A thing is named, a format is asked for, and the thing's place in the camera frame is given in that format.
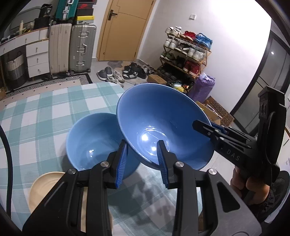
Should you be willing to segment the right hand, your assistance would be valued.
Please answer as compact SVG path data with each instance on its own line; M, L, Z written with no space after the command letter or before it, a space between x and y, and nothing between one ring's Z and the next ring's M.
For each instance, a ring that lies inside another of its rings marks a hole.
M230 181L230 186L232 189L240 196L242 197L241 190L246 187L248 190L253 191L255 194L253 198L250 200L249 204L260 204L263 201L266 200L270 186L264 184L263 182L260 182L258 180L255 180L254 178L248 178L247 181L243 181L240 175L240 168L235 166L233 170L233 177Z

